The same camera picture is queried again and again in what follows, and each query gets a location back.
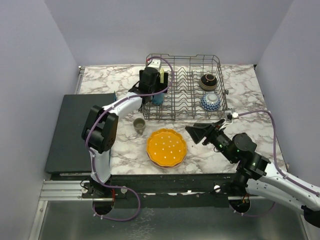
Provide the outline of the pale yellow mug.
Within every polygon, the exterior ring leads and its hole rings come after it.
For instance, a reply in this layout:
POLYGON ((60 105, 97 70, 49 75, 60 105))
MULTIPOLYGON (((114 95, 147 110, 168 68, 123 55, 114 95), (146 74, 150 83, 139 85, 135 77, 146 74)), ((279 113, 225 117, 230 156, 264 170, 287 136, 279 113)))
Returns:
POLYGON ((159 73, 160 73, 160 83, 163 85, 167 85, 168 84, 168 73, 163 68, 161 68, 159 70, 159 73))

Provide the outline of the blue mug white inside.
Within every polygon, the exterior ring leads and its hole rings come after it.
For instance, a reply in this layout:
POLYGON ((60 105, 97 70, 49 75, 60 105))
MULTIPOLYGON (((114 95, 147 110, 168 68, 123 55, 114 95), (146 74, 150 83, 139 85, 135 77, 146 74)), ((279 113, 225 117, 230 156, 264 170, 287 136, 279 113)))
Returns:
POLYGON ((164 98, 165 98, 164 93, 155 94, 151 100, 151 103, 157 106, 162 105, 164 103, 164 98))

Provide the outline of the orange polka dot plate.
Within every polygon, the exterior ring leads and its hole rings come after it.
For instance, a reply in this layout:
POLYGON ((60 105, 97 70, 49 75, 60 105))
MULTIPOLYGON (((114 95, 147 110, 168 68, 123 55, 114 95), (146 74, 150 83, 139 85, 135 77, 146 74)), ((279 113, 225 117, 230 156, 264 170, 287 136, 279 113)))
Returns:
POLYGON ((174 166, 186 157, 187 152, 183 136, 173 129, 156 130, 146 141, 146 153, 161 166, 174 166))

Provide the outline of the orange blue patterned bowl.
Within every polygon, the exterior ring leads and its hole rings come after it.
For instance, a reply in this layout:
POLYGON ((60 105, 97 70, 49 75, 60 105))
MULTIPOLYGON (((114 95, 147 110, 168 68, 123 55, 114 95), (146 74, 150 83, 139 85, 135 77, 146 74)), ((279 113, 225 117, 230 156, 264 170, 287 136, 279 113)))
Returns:
POLYGON ((201 107, 208 111, 214 112, 217 111, 221 106, 220 97, 215 93, 206 93, 200 101, 201 107))

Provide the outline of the grey wire dish rack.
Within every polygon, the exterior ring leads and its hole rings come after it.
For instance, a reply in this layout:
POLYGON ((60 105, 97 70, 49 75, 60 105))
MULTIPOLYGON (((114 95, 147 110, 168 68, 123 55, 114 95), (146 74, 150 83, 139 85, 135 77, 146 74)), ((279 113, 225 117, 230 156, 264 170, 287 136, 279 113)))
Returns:
POLYGON ((147 103, 141 112, 146 120, 200 120, 220 119, 228 109, 220 59, 214 54, 197 54, 193 56, 151 53, 146 58, 162 57, 174 70, 174 82, 164 94, 161 105, 147 103), (207 94, 200 87, 201 77, 212 74, 217 79, 216 88, 212 91, 220 100, 219 108, 208 111, 202 108, 201 99, 207 94))

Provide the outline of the small grey cup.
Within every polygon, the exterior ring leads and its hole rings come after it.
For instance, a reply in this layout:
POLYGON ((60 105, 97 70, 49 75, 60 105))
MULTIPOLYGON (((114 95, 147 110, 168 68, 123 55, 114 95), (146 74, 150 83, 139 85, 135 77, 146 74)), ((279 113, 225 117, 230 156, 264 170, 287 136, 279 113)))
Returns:
POLYGON ((136 118, 133 121, 133 127, 138 134, 142 134, 146 128, 146 122, 143 118, 136 118))

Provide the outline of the dark brown bowl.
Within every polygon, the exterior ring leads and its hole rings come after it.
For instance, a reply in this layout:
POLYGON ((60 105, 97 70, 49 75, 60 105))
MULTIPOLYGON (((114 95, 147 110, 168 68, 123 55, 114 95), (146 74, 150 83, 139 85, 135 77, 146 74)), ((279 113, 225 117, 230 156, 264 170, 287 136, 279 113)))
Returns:
POLYGON ((200 88, 208 92, 214 91, 217 87, 217 84, 217 78, 210 73, 203 75, 199 80, 200 88))

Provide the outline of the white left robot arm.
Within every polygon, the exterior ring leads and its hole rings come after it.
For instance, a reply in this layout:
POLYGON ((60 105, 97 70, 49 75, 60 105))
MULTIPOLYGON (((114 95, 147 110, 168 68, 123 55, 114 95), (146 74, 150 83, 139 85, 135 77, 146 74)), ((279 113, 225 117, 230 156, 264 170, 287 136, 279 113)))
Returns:
POLYGON ((155 96, 166 93, 172 85, 169 74, 162 68, 145 67, 139 71, 139 81, 125 97, 103 107, 94 105, 87 116, 81 137, 90 154, 91 178, 96 182, 93 191, 107 197, 111 185, 110 150, 115 143, 119 120, 139 110, 155 96))

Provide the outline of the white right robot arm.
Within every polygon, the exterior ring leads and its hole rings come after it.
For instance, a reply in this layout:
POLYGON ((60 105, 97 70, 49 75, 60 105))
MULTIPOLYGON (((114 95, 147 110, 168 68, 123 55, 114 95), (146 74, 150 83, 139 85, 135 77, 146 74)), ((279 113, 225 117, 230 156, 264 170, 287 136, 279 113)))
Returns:
POLYGON ((282 171, 275 161, 257 153, 257 145, 245 132, 229 138, 222 123, 195 123, 185 130, 195 144, 212 144, 230 163, 237 164, 230 191, 236 196, 248 193, 287 206, 319 227, 320 188, 282 171))

